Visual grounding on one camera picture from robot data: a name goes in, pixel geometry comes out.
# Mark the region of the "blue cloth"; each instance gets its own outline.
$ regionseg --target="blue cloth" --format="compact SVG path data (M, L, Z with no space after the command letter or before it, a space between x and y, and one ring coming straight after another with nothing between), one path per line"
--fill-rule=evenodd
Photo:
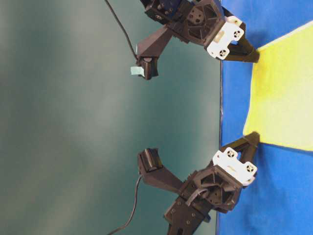
M222 4L246 23L246 37L255 47L313 20L312 0L223 0ZM222 145L242 136L251 72L251 63L223 62ZM217 234L313 234L313 152L260 144L255 163L256 181L242 190L232 212L219 214Z

